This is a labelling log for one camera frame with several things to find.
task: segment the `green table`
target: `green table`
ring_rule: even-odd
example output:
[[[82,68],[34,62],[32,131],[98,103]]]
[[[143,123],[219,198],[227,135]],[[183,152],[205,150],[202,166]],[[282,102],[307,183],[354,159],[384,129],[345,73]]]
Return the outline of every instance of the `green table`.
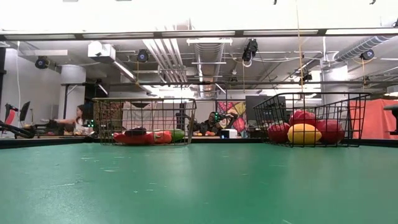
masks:
[[[398,223],[398,149],[0,150],[0,223]]]

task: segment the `wire basket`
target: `wire basket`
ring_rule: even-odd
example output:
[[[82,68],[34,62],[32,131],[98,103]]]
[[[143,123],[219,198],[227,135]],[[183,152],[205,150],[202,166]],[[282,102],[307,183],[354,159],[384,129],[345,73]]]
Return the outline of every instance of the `wire basket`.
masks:
[[[189,144],[197,108],[194,99],[95,98],[101,144]],[[116,137],[126,140],[118,141]],[[145,137],[146,141],[135,141]]]
[[[264,142],[290,147],[359,146],[352,140],[361,139],[369,96],[363,92],[281,93],[253,109]]]

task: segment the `laboratory room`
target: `laboratory room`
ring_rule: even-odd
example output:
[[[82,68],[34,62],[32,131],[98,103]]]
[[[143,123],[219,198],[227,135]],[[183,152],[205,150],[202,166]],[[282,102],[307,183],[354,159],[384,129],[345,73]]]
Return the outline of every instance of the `laboratory room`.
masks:
[[[395,1],[4,3],[0,223],[398,223]]]

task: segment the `red ball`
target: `red ball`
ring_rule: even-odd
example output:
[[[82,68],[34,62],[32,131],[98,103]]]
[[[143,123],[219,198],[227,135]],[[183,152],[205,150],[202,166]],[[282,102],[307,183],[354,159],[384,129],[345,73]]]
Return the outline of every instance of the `red ball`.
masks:
[[[317,121],[315,119],[315,114],[308,111],[297,110],[294,111],[293,115],[290,117],[289,123],[291,126],[295,124],[311,124],[315,126]]]
[[[274,124],[268,128],[269,140],[275,143],[284,143],[289,139],[287,138],[287,133],[289,132],[290,125],[287,123]]]
[[[321,142],[325,144],[337,144],[344,139],[344,129],[337,120],[320,120],[316,128],[321,132]]]

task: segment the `colorful poster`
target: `colorful poster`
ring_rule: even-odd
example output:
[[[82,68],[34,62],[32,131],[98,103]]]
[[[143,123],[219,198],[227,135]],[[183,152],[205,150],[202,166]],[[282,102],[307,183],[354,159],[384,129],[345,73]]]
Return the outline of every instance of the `colorful poster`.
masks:
[[[232,128],[236,129],[242,136],[245,136],[246,128],[248,127],[248,122],[246,120],[246,102],[245,101],[233,101],[228,102],[218,102],[217,112],[220,114],[234,113],[238,115],[238,119],[233,123]],[[224,119],[220,121],[221,127],[225,128],[228,124],[227,120]]]

